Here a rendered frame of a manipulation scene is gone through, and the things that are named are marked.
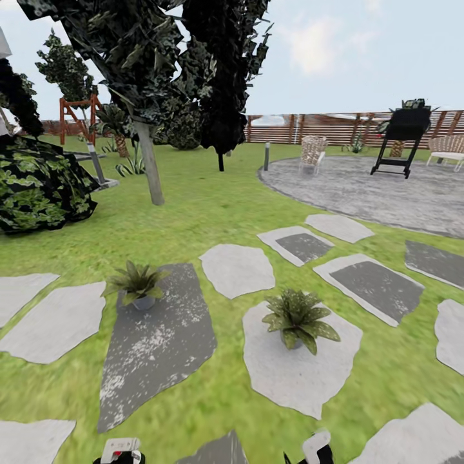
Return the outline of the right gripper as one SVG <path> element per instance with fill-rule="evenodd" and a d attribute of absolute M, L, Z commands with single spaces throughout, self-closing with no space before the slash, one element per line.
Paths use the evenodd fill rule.
<path fill-rule="evenodd" d="M 334 461 L 332 459 L 333 454 L 331 454 L 328 444 L 324 446 L 323 448 L 319 449 L 317 452 L 317 455 L 320 459 L 320 464 L 334 464 Z M 297 464 L 307 464 L 307 463 L 306 463 L 306 460 L 304 459 L 303 461 Z"/>

